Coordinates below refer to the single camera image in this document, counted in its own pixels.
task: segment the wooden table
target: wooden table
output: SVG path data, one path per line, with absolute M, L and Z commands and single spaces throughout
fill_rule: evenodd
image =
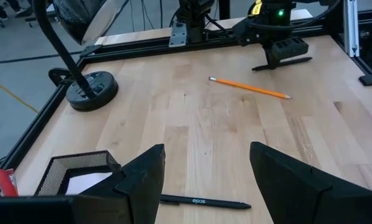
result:
M 306 9 L 298 9 L 298 10 L 291 11 L 292 21 L 298 20 L 298 19 L 308 19 L 311 17 L 312 15 Z M 244 18 L 227 19 L 223 21 L 218 21 L 218 23 L 225 28 L 232 28 L 242 19 Z M 210 23 L 209 25 L 207 25 L 206 29 L 218 30 L 219 28 L 217 28 L 216 26 Z M 125 43 L 125 42 L 137 41 L 137 40 L 146 40 L 146 39 L 159 38 L 159 37 L 169 37 L 171 36 L 171 32 L 172 32 L 172 28 L 164 28 L 164 29 L 153 29 L 153 30 L 142 31 L 142 32 L 133 32 L 133 33 L 127 33 L 127 34 L 111 35 L 107 37 L 100 37 L 98 41 L 96 41 L 95 44 L 109 45 L 109 44 L 118 44 L 118 43 Z
M 88 113 L 63 100 L 16 170 L 19 193 L 35 192 L 52 156 L 109 150 L 124 165 L 164 143 L 163 193 L 253 207 L 160 205 L 156 223 L 271 223 L 249 163 L 251 141 L 372 190 L 372 87 L 360 84 L 363 73 L 331 37 L 305 41 L 312 61 L 273 71 L 251 71 L 266 63 L 259 45 L 87 65 L 84 73 L 111 72 L 118 95 Z M 293 99 L 209 82 L 209 76 Z

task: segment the gray floor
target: gray floor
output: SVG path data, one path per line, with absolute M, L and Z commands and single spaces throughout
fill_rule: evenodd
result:
M 158 2 L 158 0 L 145 2 L 149 18 L 155 28 L 159 28 Z M 28 5 L 26 1 L 21 2 L 21 4 L 23 6 Z M 245 16 L 246 8 L 250 4 L 251 1 L 248 0 L 231 1 L 231 16 Z M 163 0 L 163 5 L 165 12 L 164 26 L 168 26 L 169 20 L 179 4 L 176 0 Z M 325 9 L 320 7 L 319 4 L 298 4 L 297 7 L 308 9 L 314 16 Z M 359 7 L 361 10 L 372 9 L 372 0 L 359 0 Z M 0 28 L 0 61 L 56 54 L 36 23 L 34 23 L 34 28 L 30 28 L 22 19 L 13 18 L 14 13 L 9 7 L 6 8 L 6 11 L 10 18 L 5 22 L 6 28 Z M 141 15 L 141 2 L 133 0 L 135 31 L 143 30 Z M 69 51 L 74 52 L 83 49 L 65 33 L 60 25 L 57 23 L 52 25 Z M 151 29 L 147 20 L 146 29 Z M 108 35 L 132 31 L 131 8 L 128 5 L 113 24 Z M 55 57 L 0 64 L 0 83 L 39 110 L 55 89 L 47 76 L 47 72 L 53 67 L 63 67 L 63 62 Z M 0 89 L 0 158 L 11 150 L 34 118 L 35 113 L 33 111 Z

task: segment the lamp base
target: lamp base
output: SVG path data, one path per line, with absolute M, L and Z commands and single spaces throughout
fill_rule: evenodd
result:
M 85 93 L 77 82 L 68 87 L 66 98 L 77 111 L 93 111 L 109 103 L 118 92 L 118 84 L 109 72 L 93 72 L 84 76 L 91 86 L 91 93 Z

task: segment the desk lamp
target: desk lamp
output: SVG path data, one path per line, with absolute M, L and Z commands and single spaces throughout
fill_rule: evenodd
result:
M 111 25 L 121 0 L 53 0 L 56 15 L 63 28 L 78 44 L 93 43 Z M 82 75 L 68 50 L 50 25 L 46 13 L 47 0 L 33 0 L 35 18 L 69 69 L 74 82 L 68 87 L 67 100 L 78 111 L 92 111 L 110 102 L 118 92 L 118 84 L 109 72 Z

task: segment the mesh pen holder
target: mesh pen holder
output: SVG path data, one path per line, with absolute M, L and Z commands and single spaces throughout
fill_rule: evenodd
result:
M 116 172 L 121 165 L 108 151 L 51 158 L 35 196 L 64 195 L 71 177 L 95 172 Z

